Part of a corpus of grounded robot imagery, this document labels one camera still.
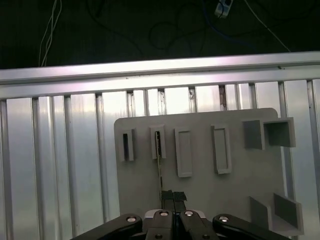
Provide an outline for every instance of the blue cable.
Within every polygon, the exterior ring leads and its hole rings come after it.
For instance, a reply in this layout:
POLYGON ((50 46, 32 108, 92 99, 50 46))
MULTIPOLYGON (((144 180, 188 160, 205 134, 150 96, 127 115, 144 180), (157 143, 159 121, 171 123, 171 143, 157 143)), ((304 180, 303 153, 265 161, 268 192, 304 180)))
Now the blue cable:
POLYGON ((223 33, 220 32, 218 29, 216 29, 216 28, 211 24, 211 22, 210 22, 210 20, 209 20, 208 13, 207 13, 207 9, 206 9, 205 0, 201 0, 201 1, 202 1, 202 7, 203 7, 203 15, 204 15, 204 17, 205 17, 206 23, 210 26, 210 28, 211 28, 213 31, 215 31, 215 32, 216 32, 217 34, 219 34, 221 37, 223 37, 224 39, 226 39, 226 40, 228 40, 228 41, 230 41, 230 42, 234 42, 234 43, 237 43, 237 44, 241 44, 241 45, 244 45, 244 46, 246 46, 246 47, 248 47, 248 48, 251 48, 251 49, 253 49, 253 50, 256 50, 256 48, 255 48, 252 44, 250 44, 250 43, 248 43, 248 42, 246 42, 246 41, 240 41, 240 40, 237 40, 237 39, 233 39, 233 38, 231 38, 231 37, 223 34, 223 33))

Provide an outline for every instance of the gray plastic panel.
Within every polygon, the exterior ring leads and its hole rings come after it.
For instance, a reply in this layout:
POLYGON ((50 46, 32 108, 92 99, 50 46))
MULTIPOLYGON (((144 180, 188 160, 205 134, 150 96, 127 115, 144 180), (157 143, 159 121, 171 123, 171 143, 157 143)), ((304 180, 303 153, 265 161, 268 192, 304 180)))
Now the gray plastic panel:
POLYGON ((143 216, 148 210, 161 207, 150 127, 162 125, 165 139, 161 140, 165 140, 166 153, 166 159, 161 160, 164 189, 185 192, 187 206, 201 209, 209 219, 227 213, 250 220, 249 196, 259 195, 270 202, 274 193, 284 193, 282 162, 277 146, 267 143, 265 151, 245 148, 242 120, 277 117, 274 109, 265 108, 118 119, 114 124, 116 138, 123 129, 136 129, 137 155, 135 161, 129 162, 120 161, 117 154, 120 212, 143 216), (232 173, 226 176, 215 173, 212 125, 229 128, 230 152, 236 157, 231 160, 232 173), (188 128, 191 134, 192 177, 179 177, 177 173, 174 129, 181 127, 188 128))

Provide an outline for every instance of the gray block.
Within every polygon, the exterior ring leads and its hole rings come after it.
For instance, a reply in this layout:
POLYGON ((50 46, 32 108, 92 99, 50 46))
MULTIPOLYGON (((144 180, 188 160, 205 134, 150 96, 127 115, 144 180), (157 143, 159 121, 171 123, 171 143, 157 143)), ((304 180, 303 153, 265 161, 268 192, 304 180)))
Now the gray block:
POLYGON ((256 197, 249 200, 252 223, 284 236, 304 234, 300 203, 276 193, 271 202, 256 197))
MULTIPOLYGON (((280 147, 269 144, 268 132, 260 124, 265 149, 246 148, 243 121, 269 123, 277 121, 277 116, 274 109, 263 108, 118 119, 114 124, 116 143, 123 129, 135 129, 136 139, 134 161, 121 161, 116 152, 120 213, 144 216, 149 210, 161 208, 153 153, 155 130, 151 133, 154 126, 163 129, 163 189, 184 192, 187 208, 203 211, 208 219, 231 214, 250 221, 249 197, 259 196, 274 209, 274 193, 284 195, 280 147)), ((272 225, 279 223, 284 232, 292 230, 291 224, 271 217, 272 225)))
POLYGON ((243 130, 245 147, 248 149, 265 150, 266 142, 271 146, 296 146, 292 117, 244 120, 243 130))

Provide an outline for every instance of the horizontal metal bar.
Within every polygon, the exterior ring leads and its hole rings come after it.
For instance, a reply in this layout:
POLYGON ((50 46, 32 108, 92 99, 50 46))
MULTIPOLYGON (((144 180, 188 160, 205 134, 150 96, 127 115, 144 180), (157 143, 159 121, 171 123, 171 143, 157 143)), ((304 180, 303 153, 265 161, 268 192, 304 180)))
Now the horizontal metal bar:
POLYGON ((105 78, 228 69, 252 69, 261 67, 306 66, 317 64, 320 64, 319 51, 223 57, 199 57, 7 69, 0 70, 0 82, 2 82, 2 84, 36 83, 65 81, 71 79, 86 79, 88 76, 90 78, 105 78))
POLYGON ((153 76, 114 77, 88 79, 87 81, 65 81, 63 83, 55 81, 38 84, 2 85, 0 87, 0 99, 319 78, 320 65, 265 70, 260 68, 254 71, 239 70, 230 72, 194 72, 153 76))

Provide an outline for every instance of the rectangular slot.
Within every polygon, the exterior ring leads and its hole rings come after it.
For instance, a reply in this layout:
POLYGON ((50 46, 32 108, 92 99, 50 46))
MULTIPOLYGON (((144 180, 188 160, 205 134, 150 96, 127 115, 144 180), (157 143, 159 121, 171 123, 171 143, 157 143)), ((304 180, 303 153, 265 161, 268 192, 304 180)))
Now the rectangular slot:
POLYGON ((121 134, 122 141, 119 142, 119 155, 120 160, 123 161, 134 161, 134 129, 123 130, 121 134))
POLYGON ((156 125, 150 127, 150 137, 151 137, 151 153, 152 159, 157 159, 157 145, 156 145, 156 132, 159 136, 159 154, 162 159, 166 158, 166 142, 165 142, 165 125, 156 125))
POLYGON ((191 133, 187 128, 176 128, 175 153, 179 178, 192 176, 191 133))
POLYGON ((264 123, 268 141, 271 146, 295 147, 295 128, 292 117, 264 123))
POLYGON ((232 171, 229 129, 225 125, 212 125, 211 135, 216 172, 229 174, 232 171))

